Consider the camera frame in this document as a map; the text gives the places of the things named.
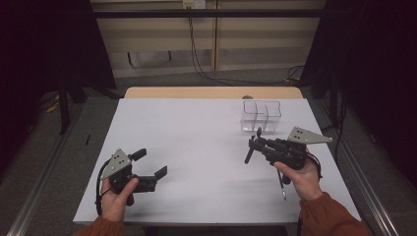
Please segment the transparent box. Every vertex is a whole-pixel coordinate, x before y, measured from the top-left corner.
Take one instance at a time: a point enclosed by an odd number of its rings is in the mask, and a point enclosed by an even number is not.
[[[279,101],[244,100],[240,126],[242,131],[275,131],[281,117]]]

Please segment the orange sleeve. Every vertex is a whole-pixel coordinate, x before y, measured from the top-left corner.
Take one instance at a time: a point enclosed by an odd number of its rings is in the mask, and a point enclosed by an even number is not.
[[[123,222],[112,222],[99,216],[93,224],[84,227],[74,236],[124,236]]]
[[[300,201],[303,235],[368,235],[366,226],[328,193],[311,201]]]

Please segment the sleeve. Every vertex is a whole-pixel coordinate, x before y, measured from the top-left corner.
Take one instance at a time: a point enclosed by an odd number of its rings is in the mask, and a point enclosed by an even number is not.
[[[301,201],[303,235],[368,235],[366,226],[328,193],[312,201]]]
[[[99,216],[93,224],[84,227],[74,236],[124,236],[123,222],[112,222]]]

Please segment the floor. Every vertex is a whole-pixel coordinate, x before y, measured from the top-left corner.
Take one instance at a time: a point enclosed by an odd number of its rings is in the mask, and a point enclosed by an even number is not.
[[[287,73],[288,68],[207,75],[291,86],[283,81]],[[131,86],[224,86],[197,73],[124,78],[117,79],[116,84],[118,89],[114,92],[119,94]],[[89,88],[85,91],[89,99],[84,104],[75,104],[70,98],[72,125],[66,135],[59,136],[59,107],[50,113],[42,109],[45,107],[39,108],[31,133],[0,186],[0,235],[71,235],[83,227],[72,220],[117,107],[117,100]],[[302,88],[302,93],[308,98],[320,127],[330,125],[328,98],[312,98],[310,88]],[[339,129],[324,130],[325,135],[335,139],[339,133]],[[334,155],[335,143],[329,148]],[[384,148],[349,106],[337,150],[339,170],[370,234],[417,235],[416,189],[392,167]],[[288,231],[295,235],[295,226],[289,225]],[[127,234],[142,235],[142,228],[129,226]]]

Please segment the table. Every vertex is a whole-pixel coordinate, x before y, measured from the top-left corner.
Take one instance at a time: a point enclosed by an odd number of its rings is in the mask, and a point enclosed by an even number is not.
[[[285,201],[276,170],[260,153],[254,153],[248,165],[243,162],[252,135],[239,129],[243,95],[291,98],[279,100],[279,131],[265,138],[286,139],[298,124],[320,132],[297,88],[130,88],[126,97],[132,98],[119,102],[74,221],[95,220],[97,169],[117,148],[127,153],[148,149],[148,156],[134,163],[134,173],[151,175],[168,165],[168,175],[154,193],[135,194],[137,203],[126,210],[127,223],[277,225],[297,221],[299,199],[292,185],[286,187]],[[309,150],[321,159],[324,191],[360,219],[327,145],[312,145]]]

